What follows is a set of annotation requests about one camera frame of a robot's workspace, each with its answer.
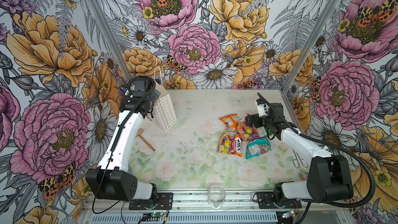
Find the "Fox's candy packet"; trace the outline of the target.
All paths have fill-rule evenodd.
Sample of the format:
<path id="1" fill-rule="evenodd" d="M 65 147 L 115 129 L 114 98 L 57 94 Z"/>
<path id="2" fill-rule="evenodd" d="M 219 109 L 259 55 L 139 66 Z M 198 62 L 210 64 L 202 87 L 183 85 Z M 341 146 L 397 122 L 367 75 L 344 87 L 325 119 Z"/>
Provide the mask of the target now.
<path id="1" fill-rule="evenodd" d="M 224 131 L 219 140 L 218 152 L 242 157 L 243 146 L 240 135 Z"/>
<path id="2" fill-rule="evenodd" d="M 237 123 L 237 132 L 240 138 L 245 142 L 261 138 L 258 130 L 255 127 L 249 126 L 248 121 L 245 118 Z"/>

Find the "white printed paper bag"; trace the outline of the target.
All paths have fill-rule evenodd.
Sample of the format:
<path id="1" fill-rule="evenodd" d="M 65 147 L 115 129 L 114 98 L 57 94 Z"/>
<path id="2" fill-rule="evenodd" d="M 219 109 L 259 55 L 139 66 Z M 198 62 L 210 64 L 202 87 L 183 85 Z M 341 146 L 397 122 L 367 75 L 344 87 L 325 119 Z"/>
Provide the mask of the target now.
<path id="1" fill-rule="evenodd" d="M 156 100 L 152 109 L 152 115 L 149 120 L 157 127 L 167 132 L 174 124 L 177 123 L 177 117 L 172 104 L 169 92 L 163 87 L 161 77 L 161 68 L 158 66 L 154 69 L 153 79 L 155 81 L 155 94 Z"/>

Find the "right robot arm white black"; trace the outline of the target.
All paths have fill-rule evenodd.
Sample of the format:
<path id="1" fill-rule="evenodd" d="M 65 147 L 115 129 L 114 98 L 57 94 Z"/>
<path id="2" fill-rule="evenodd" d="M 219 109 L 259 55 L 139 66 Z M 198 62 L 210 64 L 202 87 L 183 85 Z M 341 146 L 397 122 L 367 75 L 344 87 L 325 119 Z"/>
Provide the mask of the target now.
<path id="1" fill-rule="evenodd" d="M 249 126 L 266 128 L 309 165 L 307 179 L 276 184 L 275 204 L 289 199 L 330 203 L 353 196 L 352 182 L 348 178 L 349 164 L 344 156 L 333 155 L 305 137 L 296 125 L 286 120 L 282 104 L 259 98 L 256 107 L 258 113 L 246 117 Z"/>

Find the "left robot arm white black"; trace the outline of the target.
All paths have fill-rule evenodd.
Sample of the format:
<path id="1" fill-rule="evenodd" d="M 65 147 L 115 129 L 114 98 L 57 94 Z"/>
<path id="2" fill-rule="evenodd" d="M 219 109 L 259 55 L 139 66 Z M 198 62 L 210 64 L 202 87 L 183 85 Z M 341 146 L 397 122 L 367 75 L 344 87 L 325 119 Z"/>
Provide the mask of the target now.
<path id="1" fill-rule="evenodd" d="M 109 147 L 97 168 L 89 169 L 86 181 L 96 199 L 155 202 L 157 187 L 140 182 L 129 172 L 130 152 L 147 115 L 160 96 L 156 81 L 148 76 L 131 79 L 119 108 L 119 117 Z"/>

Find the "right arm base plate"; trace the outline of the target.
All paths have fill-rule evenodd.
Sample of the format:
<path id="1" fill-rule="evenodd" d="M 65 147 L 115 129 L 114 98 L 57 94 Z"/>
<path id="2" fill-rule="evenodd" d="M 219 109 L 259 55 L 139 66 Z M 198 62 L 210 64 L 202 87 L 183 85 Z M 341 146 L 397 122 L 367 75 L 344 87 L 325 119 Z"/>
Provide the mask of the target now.
<path id="1" fill-rule="evenodd" d="M 273 192 L 256 192 L 252 200 L 258 203 L 260 209 L 300 209 L 302 204 L 297 199 L 277 198 Z"/>

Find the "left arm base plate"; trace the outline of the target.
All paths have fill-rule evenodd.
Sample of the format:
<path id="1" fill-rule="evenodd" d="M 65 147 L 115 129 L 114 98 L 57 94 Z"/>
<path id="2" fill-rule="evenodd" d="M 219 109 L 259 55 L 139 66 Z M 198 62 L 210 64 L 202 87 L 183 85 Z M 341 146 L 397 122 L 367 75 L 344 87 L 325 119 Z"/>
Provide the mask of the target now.
<path id="1" fill-rule="evenodd" d="M 173 207 L 173 193 L 159 192 L 156 200 L 133 200 L 130 202 L 131 211 L 166 211 Z"/>

